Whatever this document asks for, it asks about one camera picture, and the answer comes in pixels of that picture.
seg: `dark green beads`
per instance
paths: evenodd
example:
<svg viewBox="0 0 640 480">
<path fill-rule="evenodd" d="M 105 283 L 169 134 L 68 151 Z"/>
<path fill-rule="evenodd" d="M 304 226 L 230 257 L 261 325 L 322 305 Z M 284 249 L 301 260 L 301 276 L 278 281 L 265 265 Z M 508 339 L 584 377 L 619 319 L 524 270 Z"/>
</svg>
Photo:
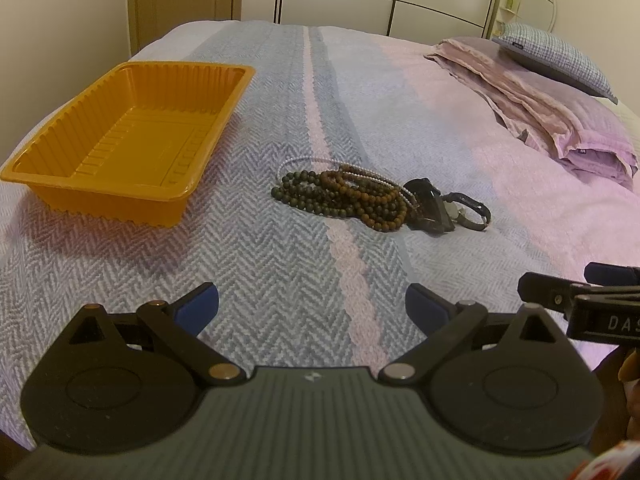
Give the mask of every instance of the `dark green beads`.
<svg viewBox="0 0 640 480">
<path fill-rule="evenodd" d="M 407 205 L 400 189 L 345 172 L 364 176 L 355 168 L 340 171 L 295 171 L 282 177 L 282 186 L 273 187 L 271 196 L 283 204 L 317 215 L 359 218 L 380 232 L 395 231 L 404 223 Z"/>
</svg>

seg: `human hand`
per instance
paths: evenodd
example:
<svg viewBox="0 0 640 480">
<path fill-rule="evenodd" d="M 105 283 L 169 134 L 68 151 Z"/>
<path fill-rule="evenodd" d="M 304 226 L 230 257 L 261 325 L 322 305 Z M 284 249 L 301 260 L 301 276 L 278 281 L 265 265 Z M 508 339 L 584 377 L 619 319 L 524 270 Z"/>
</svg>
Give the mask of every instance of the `human hand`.
<svg viewBox="0 0 640 480">
<path fill-rule="evenodd" d="M 629 412 L 629 425 L 626 428 L 626 437 L 631 440 L 640 440 L 640 356 L 634 350 L 620 367 L 618 379 L 623 383 L 636 381 L 636 384 L 627 394 L 626 408 Z"/>
</svg>

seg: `bedspread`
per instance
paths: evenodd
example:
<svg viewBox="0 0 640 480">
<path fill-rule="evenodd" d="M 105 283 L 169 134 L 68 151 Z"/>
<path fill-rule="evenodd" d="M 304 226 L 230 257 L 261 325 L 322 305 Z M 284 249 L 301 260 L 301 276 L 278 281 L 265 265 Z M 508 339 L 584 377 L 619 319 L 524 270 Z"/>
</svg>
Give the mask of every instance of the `bedspread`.
<svg viewBox="0 0 640 480">
<path fill-rule="evenodd" d="M 247 371 L 376 372 L 422 339 L 404 311 L 411 282 L 515 312 L 528 270 L 580 279 L 591 260 L 639 263 L 640 198 L 603 178 L 577 180 L 514 139 L 480 96 L 424 59 L 430 47 L 265 22 L 199 24 L 198 41 L 185 46 L 181 30 L 193 32 L 178 28 L 136 58 L 248 64 L 257 73 L 180 224 L 72 216 L 27 188 L 0 185 L 0 429 L 21 444 L 33 445 L 20 388 L 84 303 L 130 312 L 212 281 L 220 312 L 200 338 Z M 488 205 L 492 224 L 439 237 L 406 227 L 382 234 L 298 211 L 270 189 L 278 165 L 302 155 L 398 182 L 426 176 Z M 608 351 L 579 347 L 592 366 Z"/>
</svg>

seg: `plastic tray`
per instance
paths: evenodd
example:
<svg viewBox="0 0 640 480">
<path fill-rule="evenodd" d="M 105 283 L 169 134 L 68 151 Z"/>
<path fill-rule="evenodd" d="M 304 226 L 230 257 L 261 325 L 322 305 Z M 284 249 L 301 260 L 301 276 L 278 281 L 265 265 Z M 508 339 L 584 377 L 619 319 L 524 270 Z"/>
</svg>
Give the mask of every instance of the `plastic tray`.
<svg viewBox="0 0 640 480">
<path fill-rule="evenodd" d="M 171 227 L 254 73 L 123 63 L 48 121 L 0 178 L 27 184 L 53 209 Z"/>
</svg>

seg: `checkered pillowcase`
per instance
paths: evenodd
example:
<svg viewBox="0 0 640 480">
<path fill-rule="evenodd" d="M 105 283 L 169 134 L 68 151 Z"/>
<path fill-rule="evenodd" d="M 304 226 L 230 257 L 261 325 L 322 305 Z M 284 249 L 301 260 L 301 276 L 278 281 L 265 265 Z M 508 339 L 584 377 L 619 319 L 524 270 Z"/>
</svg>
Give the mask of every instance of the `checkered pillowcase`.
<svg viewBox="0 0 640 480">
<path fill-rule="evenodd" d="M 508 23 L 504 32 L 494 41 L 506 48 L 517 62 L 534 72 L 590 95 L 618 102 L 609 81 L 596 64 L 573 45 L 553 34 L 523 23 Z M 536 64 L 542 65 L 543 69 L 537 70 Z"/>
</svg>

